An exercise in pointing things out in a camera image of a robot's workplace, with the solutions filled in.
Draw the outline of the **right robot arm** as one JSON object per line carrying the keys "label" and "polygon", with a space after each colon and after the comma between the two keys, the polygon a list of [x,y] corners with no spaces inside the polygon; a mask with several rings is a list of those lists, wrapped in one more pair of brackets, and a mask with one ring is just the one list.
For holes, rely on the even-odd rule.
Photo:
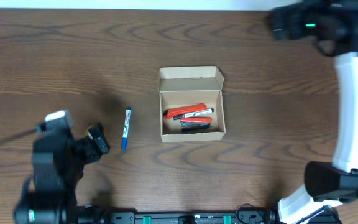
{"label": "right robot arm", "polygon": [[277,40],[314,38],[334,58],[339,127],[331,162],[307,163],[303,184],[278,201],[267,223],[339,223],[335,207],[358,200],[358,1],[298,1],[271,10]]}

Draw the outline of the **blue whiteboard marker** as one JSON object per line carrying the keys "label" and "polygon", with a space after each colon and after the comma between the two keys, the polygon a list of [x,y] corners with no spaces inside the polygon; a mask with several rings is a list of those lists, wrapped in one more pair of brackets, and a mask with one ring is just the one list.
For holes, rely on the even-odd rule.
{"label": "blue whiteboard marker", "polygon": [[127,149],[127,142],[128,142],[128,136],[129,136],[129,126],[131,121],[131,114],[132,110],[130,107],[126,108],[125,113],[125,120],[124,120],[124,128],[123,128],[123,134],[122,134],[122,143],[121,143],[121,149],[125,151]]}

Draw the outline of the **red and black stapler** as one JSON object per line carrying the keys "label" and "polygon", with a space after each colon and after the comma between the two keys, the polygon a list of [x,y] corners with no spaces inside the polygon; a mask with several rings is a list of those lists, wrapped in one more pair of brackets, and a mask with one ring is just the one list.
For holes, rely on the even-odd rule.
{"label": "red and black stapler", "polygon": [[208,129],[211,126],[212,118],[210,117],[189,117],[181,118],[181,130],[183,132],[195,131],[199,129]]}

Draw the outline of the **red utility knife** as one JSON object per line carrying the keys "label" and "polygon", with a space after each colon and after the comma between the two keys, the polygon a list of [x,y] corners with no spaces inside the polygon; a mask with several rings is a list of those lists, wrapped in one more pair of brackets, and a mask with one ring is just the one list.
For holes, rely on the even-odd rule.
{"label": "red utility knife", "polygon": [[207,105],[204,103],[190,105],[190,106],[183,106],[179,108],[170,108],[164,111],[163,118],[164,119],[171,119],[175,116],[179,116],[186,113],[191,113],[195,111],[205,110]]}

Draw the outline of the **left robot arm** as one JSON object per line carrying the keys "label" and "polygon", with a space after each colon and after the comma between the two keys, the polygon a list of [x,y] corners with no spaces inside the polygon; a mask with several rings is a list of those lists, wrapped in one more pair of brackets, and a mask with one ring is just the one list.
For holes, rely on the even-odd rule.
{"label": "left robot arm", "polygon": [[53,121],[40,123],[37,131],[40,137],[33,143],[33,176],[23,184],[13,211],[14,222],[109,223],[107,211],[95,205],[79,206],[76,199],[85,165],[110,151],[103,126],[90,126],[81,139],[74,139],[68,125]]}

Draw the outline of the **yellow tape roll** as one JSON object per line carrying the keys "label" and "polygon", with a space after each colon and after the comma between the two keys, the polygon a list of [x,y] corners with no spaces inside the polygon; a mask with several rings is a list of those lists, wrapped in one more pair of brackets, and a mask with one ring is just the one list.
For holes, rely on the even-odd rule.
{"label": "yellow tape roll", "polygon": [[94,139],[94,137],[93,137],[93,129],[94,129],[94,125],[89,126],[85,131],[85,136],[87,136],[90,139]]}

